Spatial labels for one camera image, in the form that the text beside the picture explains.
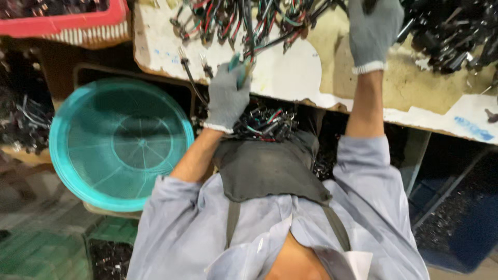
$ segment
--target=hand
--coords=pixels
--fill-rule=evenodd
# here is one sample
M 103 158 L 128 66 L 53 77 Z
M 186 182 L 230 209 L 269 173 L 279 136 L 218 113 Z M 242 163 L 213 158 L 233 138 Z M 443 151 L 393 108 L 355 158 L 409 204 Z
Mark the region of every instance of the hand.
M 250 78 L 237 90 L 237 78 L 246 74 L 245 65 L 239 65 L 228 72 L 228 63 L 220 65 L 216 77 L 209 85 L 209 114 L 204 123 L 210 128 L 233 133 L 235 122 L 249 104 Z
M 353 73 L 383 70 L 387 51 L 396 41 L 403 22 L 399 0 L 378 0 L 371 14 L 365 14 L 364 0 L 349 0 L 349 44 L 355 60 Z

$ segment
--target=floor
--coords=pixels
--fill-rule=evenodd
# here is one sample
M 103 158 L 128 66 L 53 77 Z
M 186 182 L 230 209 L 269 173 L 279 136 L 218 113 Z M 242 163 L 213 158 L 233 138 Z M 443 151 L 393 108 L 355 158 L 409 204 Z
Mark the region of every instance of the floor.
M 429 268 L 431 280 L 496 280 L 498 263 L 491 258 L 485 259 L 481 266 L 470 275 L 459 275 L 438 269 Z

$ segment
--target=dark apron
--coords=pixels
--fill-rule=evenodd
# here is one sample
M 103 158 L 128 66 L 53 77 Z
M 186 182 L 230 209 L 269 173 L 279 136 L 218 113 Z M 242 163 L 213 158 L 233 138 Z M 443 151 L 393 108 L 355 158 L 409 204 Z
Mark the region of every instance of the dark apron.
M 318 140 L 311 133 L 298 131 L 283 143 L 262 141 L 223 141 L 215 154 L 223 189 L 230 203 L 227 220 L 227 243 L 239 220 L 240 203 L 268 195 L 292 194 L 320 206 L 344 251 L 350 251 L 348 233 L 329 207 L 330 192 L 311 172 Z

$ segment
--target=apron strap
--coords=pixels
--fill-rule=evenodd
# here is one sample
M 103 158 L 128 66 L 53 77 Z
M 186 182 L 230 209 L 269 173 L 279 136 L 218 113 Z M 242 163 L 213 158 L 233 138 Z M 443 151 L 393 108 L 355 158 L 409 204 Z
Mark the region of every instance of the apron strap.
M 332 207 L 322 206 L 323 212 L 329 220 L 329 224 L 332 227 L 332 230 L 337 236 L 337 240 L 339 240 L 339 244 L 343 248 L 344 252 L 351 251 L 351 244 L 349 243 L 349 236 L 344 224 L 342 223 L 339 216 L 337 216 L 336 212 L 332 209 Z
M 234 236 L 235 226 L 239 221 L 239 215 L 241 212 L 241 204 L 230 200 L 228 204 L 228 219 L 227 219 L 227 244 L 225 245 L 225 250 L 230 247 L 232 242 L 232 237 Z
M 344 227 L 344 224 L 339 216 L 337 216 L 336 212 L 331 207 L 322 206 L 322 209 L 344 252 L 351 251 L 348 232 L 346 231 L 346 228 Z M 240 212 L 241 204 L 230 200 L 228 204 L 227 243 L 225 245 L 225 250 L 230 247 L 230 243 L 232 242 L 235 227 L 239 221 Z

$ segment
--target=shirt sleeve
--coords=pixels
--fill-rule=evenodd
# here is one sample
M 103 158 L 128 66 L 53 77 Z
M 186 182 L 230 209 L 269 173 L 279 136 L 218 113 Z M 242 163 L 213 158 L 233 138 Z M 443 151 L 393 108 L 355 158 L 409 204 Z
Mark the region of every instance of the shirt sleeve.
M 173 244 L 197 213 L 200 183 L 158 176 L 143 208 L 127 279 L 144 279 L 158 245 Z
M 334 177 L 369 220 L 387 223 L 415 246 L 401 174 L 390 165 L 386 136 L 341 137 Z

